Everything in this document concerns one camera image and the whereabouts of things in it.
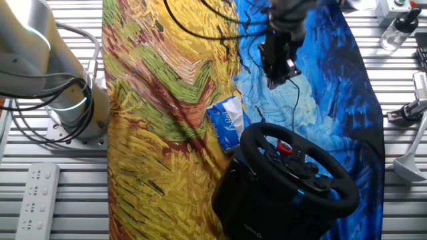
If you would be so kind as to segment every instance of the blue tissue packet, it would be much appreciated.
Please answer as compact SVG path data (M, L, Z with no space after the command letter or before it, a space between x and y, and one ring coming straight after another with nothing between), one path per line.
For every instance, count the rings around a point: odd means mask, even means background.
M218 141L226 153L231 153L240 145L240 136L250 124L239 97L231 96L206 109Z

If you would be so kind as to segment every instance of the power strip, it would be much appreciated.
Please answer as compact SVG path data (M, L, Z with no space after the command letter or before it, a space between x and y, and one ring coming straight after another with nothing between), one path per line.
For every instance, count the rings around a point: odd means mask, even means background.
M48 240L58 187L59 166L34 163L28 170L16 240Z

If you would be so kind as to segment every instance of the black steering wheel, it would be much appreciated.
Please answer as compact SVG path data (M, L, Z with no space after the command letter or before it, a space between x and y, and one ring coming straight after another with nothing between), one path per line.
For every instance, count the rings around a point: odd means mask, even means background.
M327 179L328 187L335 190L341 199L331 200L298 187L299 181L314 183L320 176L304 171L305 177L300 179L293 172L286 174L288 170L281 171L281 169L289 169L289 166L284 166L285 163L277 161L277 158L274 158L276 161L268 161L266 154L263 155L258 149L260 147L266 151L271 150L272 145L265 136L275 137L288 143L294 152L290 156L292 159L290 161L304 164L305 156L308 155L325 167L334 178L327 176L322 176L322 178ZM253 123L242 133L240 147L259 181L262 181L281 199L289 201L309 213L337 219L349 216L359 206L359 190L341 164L316 144L284 127L272 123Z

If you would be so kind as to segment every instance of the metal bracket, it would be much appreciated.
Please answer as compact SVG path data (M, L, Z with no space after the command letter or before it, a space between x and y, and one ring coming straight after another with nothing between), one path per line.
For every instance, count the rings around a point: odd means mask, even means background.
M49 120L46 137L49 139L58 139L68 135L68 132L63 127L58 126L52 119ZM47 148L51 151L58 150L90 150L90 151L107 151L107 133L87 140L73 139L66 143L56 143L54 145L47 144Z
M408 121L406 119L404 119L402 117L402 111L399 110L395 110L395 111L391 111L391 112L387 112L387 119L389 123L393 123L397 126L401 126L401 127L409 127L412 126L413 124L418 123L419 121Z
M10 99L5 100L4 106L9 106ZM3 158L3 152L7 143L7 136L9 136L9 131L12 123L12 112L3 111L0 114L0 163Z

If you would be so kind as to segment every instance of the metal slatted table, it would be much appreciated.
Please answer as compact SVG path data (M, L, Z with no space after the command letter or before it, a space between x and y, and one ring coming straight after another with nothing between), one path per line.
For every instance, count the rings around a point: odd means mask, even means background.
M56 20L80 27L101 40L101 0L48 1ZM378 56L379 29L373 11L346 14L359 44L371 84L383 112L400 108L414 100L412 74L417 64L411 57L415 39L407 42L391 57ZM427 31L427 19L421 18L417 31ZM59 30L66 44L86 67L93 45L84 37ZM103 61L99 56L98 77L103 78ZM37 101L22 101L36 105ZM25 112L28 122L45 134L49 117L44 110ZM386 143L386 187L383 240L427 239L427 182L404 183L392 170L394 157L403 155L412 143L418 126L403 129L384 119ZM108 235L107 160L106 153L52 155L29 141L11 124L8 136L0 143L4 155L0 165L0 239L14 239L28 167L32 163L54 162L61 167L51 239L104 240ZM427 172L427 136L416 154L421 171Z

